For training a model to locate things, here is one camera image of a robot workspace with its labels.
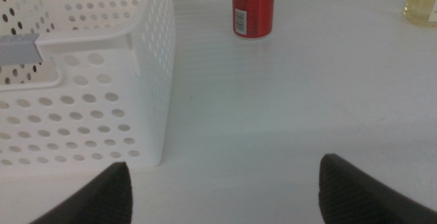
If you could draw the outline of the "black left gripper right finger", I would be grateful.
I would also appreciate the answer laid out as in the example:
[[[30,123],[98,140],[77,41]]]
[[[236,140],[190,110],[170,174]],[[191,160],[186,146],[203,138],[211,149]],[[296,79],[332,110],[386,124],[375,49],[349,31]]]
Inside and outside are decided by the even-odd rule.
[[[336,154],[326,154],[320,161],[318,202],[325,223],[436,223],[435,210]]]

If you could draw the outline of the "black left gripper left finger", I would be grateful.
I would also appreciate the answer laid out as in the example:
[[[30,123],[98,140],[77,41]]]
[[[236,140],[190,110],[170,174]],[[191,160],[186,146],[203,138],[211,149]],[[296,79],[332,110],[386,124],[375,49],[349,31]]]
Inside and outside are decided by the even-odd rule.
[[[130,224],[132,184],[125,162],[113,163],[33,224]]]

